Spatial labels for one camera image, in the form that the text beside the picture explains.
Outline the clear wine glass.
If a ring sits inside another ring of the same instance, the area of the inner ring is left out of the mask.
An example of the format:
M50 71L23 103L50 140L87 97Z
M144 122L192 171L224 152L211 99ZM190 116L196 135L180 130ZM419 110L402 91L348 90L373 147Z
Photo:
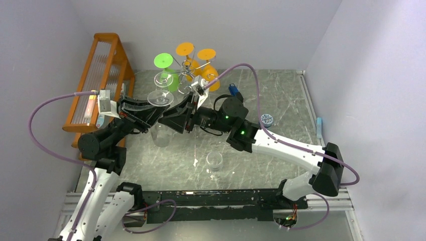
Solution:
M173 83L173 76L166 71L161 71L154 76L154 83L157 87L167 88Z
M147 101L156 107L161 109L161 113L158 120L150 128L150 134L153 143L161 148L169 146L172 139L172 129L164 124L159 123L159 119L163 117L166 110L169 109L172 102L174 101L174 95L166 90L165 88L156 89L148 94Z
M212 180L218 180L223 168L223 157L220 152L212 151L206 157L207 174Z

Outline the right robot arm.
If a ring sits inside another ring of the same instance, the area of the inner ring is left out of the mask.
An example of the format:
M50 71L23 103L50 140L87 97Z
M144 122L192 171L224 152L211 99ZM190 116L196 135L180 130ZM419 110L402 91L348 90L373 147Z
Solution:
M305 173L285 179L279 186L276 202L282 208L313 193L338 195L344 166L334 161L341 157L337 145L315 146L264 131L260 124L245 119L249 111L237 97L224 94L219 99L224 100L219 109L207 108L197 106L195 97L189 94L167 110L159 123L178 133L198 126L228 134L227 143L237 151L273 156L302 167Z

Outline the green plastic wine glass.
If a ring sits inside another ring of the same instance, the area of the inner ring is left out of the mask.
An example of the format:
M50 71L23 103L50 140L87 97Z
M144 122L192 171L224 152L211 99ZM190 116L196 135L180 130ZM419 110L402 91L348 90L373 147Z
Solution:
M167 87L170 92L176 92L179 86L179 76L176 70L170 68L173 64L174 58L169 53L158 54L154 58L154 65L162 71L169 72L173 76L173 83Z

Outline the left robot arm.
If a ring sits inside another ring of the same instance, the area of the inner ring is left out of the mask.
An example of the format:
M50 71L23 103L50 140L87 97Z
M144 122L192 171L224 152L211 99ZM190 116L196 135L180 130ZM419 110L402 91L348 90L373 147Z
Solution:
M111 203L104 203L126 163L127 150L118 143L128 135L146 133L170 106L159 97L138 100L122 96L111 100L104 92L97 95L98 111L111 116L103 129L83 134L78 148L84 159L93 161L89 178L77 206L57 240L105 240L125 216L134 212L146 213L159 203L148 205L139 184L124 182L116 190Z

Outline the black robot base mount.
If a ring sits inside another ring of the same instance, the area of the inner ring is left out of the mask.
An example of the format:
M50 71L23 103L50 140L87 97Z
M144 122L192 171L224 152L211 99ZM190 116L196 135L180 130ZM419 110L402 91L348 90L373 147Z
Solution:
M139 208L163 203L147 211L147 223L159 224L170 221L207 221L255 219L273 221L273 212L283 210L287 213L294 208L307 209L307 198L289 201L279 197L278 190L233 189L210 191L144 191L143 198L137 202Z

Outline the orange plastic wine glass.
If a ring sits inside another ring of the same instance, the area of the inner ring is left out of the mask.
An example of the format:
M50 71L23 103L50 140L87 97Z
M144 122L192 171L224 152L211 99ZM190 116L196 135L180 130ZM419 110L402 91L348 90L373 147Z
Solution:
M219 76L217 70L211 64L211 61L216 57L216 51L214 49L202 49L197 53L197 57L200 60L206 61L206 65L202 69L202 78L207 82L211 82Z
M188 82L192 82L193 77L202 74L200 64L195 60L195 47L190 42L183 42L176 47L176 54L185 57L182 66L185 70L185 77Z

